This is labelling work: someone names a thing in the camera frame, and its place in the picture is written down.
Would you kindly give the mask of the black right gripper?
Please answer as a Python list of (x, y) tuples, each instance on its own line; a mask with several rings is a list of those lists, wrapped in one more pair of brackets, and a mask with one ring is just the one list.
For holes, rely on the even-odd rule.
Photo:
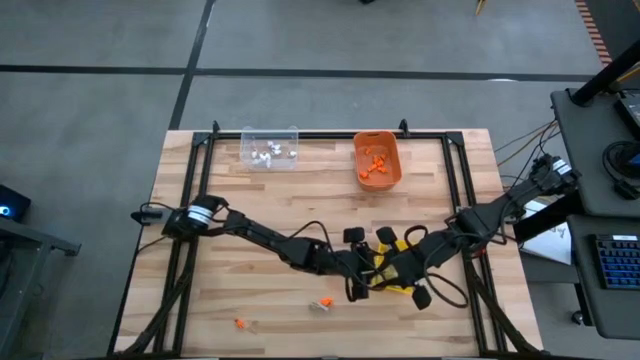
[[(391, 227), (383, 227), (377, 231), (378, 239), (385, 245), (393, 245), (397, 236)], [(426, 309), (432, 297), (424, 285), (419, 285), (426, 278), (426, 270), (431, 265), (431, 258), (445, 245), (440, 233), (427, 233), (417, 245), (408, 245), (407, 250), (397, 249), (386, 253), (385, 268), (374, 269), (369, 276), (371, 290), (384, 290), (391, 286), (402, 288), (413, 287), (412, 299), (419, 310)]]

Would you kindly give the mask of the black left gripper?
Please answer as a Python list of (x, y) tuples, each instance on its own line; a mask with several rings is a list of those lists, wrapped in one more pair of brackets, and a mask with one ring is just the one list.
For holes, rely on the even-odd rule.
[[(367, 268), (364, 244), (365, 231), (362, 227), (347, 228), (343, 231), (343, 242), (350, 246), (349, 250), (335, 251), (329, 246), (329, 253), (335, 263), (335, 272), (344, 277), (344, 288), (348, 300), (364, 300), (369, 298), (367, 281), (384, 281), (384, 276), (376, 273), (363, 274)], [(385, 258), (374, 257), (369, 267), (372, 271), (385, 269)]]

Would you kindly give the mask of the grey desk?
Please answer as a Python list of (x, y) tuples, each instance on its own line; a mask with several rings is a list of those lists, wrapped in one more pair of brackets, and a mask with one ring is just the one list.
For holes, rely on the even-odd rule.
[(614, 104), (615, 95), (598, 95), (582, 107), (574, 104), (568, 90), (550, 95), (571, 167), (581, 173), (579, 199), (592, 216), (640, 218), (640, 199), (625, 200), (614, 191), (613, 180), (602, 165), (602, 154), (610, 144), (632, 141)]
[(640, 220), (572, 215), (567, 219), (584, 324), (610, 339), (640, 340), (640, 291), (604, 289), (596, 270), (595, 234), (638, 235)]

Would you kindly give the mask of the orange plastic bin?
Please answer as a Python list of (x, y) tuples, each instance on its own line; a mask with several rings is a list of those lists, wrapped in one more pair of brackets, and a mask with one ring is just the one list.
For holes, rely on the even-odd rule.
[[(364, 131), (353, 138), (354, 162), (358, 183), (367, 192), (387, 191), (397, 185), (402, 179), (402, 168), (397, 147), (396, 136), (390, 131)], [(369, 155), (365, 148), (371, 148)], [(375, 164), (375, 159), (381, 157), (384, 164), (369, 172), (368, 168)], [(381, 173), (378, 169), (386, 167), (388, 173)], [(368, 172), (369, 177), (363, 179), (360, 172)]]

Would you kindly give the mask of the black diagonal post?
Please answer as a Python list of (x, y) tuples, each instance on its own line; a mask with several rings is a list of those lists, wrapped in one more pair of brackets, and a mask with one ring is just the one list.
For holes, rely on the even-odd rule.
[(640, 39), (596, 74), (578, 90), (567, 90), (570, 100), (578, 106), (586, 106), (596, 95), (607, 89), (618, 78), (640, 61)]
[(564, 223), (569, 215), (583, 214), (584, 208), (578, 195), (567, 195), (533, 215), (520, 220), (514, 226), (518, 243), (524, 243), (539, 234)]

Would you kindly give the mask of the yellow plastic basket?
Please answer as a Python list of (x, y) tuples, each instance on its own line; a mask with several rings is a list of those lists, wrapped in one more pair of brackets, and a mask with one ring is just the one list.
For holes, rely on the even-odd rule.
[[(392, 250), (407, 250), (408, 245), (404, 240), (397, 240), (393, 245), (385, 245), (383, 243), (378, 244), (377, 255), (375, 257), (383, 257), (386, 253), (391, 252)], [(386, 288), (387, 291), (398, 292), (406, 295), (412, 295), (414, 292), (413, 287), (402, 288), (401, 286), (391, 286)]]

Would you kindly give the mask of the clear plastic bin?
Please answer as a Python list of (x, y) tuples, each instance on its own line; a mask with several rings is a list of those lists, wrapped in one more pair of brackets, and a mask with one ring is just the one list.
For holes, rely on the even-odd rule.
[[(289, 171), (297, 165), (299, 129), (290, 126), (286, 129), (254, 129), (245, 127), (241, 131), (240, 158), (242, 163), (251, 171)], [(280, 147), (281, 154), (274, 154), (274, 148), (270, 148), (268, 142), (272, 141)], [(257, 158), (252, 158), (251, 153), (258, 152)], [(289, 157), (289, 151), (296, 151), (297, 156)], [(267, 161), (266, 154), (272, 155), (271, 161)], [(264, 163), (256, 164), (256, 159), (263, 159)]]

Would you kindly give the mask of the backlit black keyboard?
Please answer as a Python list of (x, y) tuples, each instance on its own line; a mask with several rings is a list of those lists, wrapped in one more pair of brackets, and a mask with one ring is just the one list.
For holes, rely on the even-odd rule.
[(640, 236), (595, 234), (594, 241), (602, 287), (640, 291)]

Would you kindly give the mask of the grey side table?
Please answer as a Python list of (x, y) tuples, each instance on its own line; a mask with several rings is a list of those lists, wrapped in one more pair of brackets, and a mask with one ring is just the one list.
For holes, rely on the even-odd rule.
[(53, 250), (77, 256), (81, 245), (0, 218), (0, 360), (7, 360)]

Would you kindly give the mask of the black laptop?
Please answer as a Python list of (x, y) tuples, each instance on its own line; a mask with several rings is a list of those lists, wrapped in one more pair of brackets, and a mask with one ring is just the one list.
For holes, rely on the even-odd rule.
[(622, 92), (614, 109), (632, 136), (640, 141), (640, 94)]

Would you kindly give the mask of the black floor mat striped edge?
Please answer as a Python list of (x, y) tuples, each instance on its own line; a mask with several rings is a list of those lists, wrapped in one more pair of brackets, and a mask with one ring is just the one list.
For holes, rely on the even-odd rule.
[(640, 0), (574, 2), (604, 66), (640, 40)]

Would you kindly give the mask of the black headphones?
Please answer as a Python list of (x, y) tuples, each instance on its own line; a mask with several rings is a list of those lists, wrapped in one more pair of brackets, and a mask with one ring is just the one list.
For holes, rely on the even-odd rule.
[(613, 182), (614, 192), (625, 200), (640, 199), (640, 142), (617, 141), (602, 152), (602, 166)]

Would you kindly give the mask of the black device with blue light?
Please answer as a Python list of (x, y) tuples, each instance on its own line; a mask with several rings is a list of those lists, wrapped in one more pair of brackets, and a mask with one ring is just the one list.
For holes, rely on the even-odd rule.
[(0, 185), (0, 217), (21, 222), (31, 205), (31, 200), (14, 191)]

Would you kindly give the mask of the white paper sheet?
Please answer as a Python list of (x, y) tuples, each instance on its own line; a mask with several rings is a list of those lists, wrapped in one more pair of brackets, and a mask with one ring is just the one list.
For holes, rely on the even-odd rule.
[(562, 223), (526, 241), (521, 249), (528, 254), (572, 264), (572, 238), (567, 223)]

